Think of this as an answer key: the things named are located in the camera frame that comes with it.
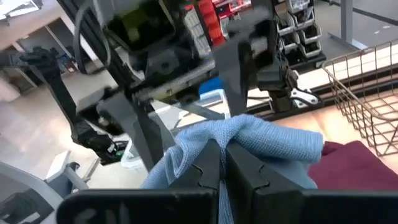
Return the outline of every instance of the maroon cloth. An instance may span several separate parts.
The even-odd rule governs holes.
[[[398,175],[360,141],[326,142],[309,175],[319,189],[398,190]]]

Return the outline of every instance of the blue container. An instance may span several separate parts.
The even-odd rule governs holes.
[[[204,94],[212,90],[222,89],[223,86],[221,84],[221,80],[216,77],[212,78],[211,80],[206,81],[205,83],[201,84],[199,87],[199,94]]]

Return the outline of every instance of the robotic arm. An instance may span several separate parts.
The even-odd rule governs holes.
[[[98,134],[83,118],[76,115],[76,104],[61,79],[57,60],[49,51],[35,48],[29,53],[0,52],[1,67],[29,67],[46,84],[68,120],[72,141],[95,151],[102,165],[120,161],[127,141],[114,142],[107,134]]]

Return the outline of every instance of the blue cloth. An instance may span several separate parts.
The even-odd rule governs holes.
[[[309,164],[320,160],[323,149],[320,133],[286,128],[243,114],[227,120],[196,124],[180,132],[176,137],[177,145],[167,150],[150,171],[142,188],[166,189],[187,170],[209,139],[215,139],[220,145],[223,169],[226,165],[226,146],[231,139],[235,139],[291,181],[307,189],[317,187],[307,172]],[[223,180],[220,184],[219,222],[233,223]]]

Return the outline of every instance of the wire basket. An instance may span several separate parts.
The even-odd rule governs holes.
[[[322,65],[343,116],[376,155],[398,153],[398,40]]]

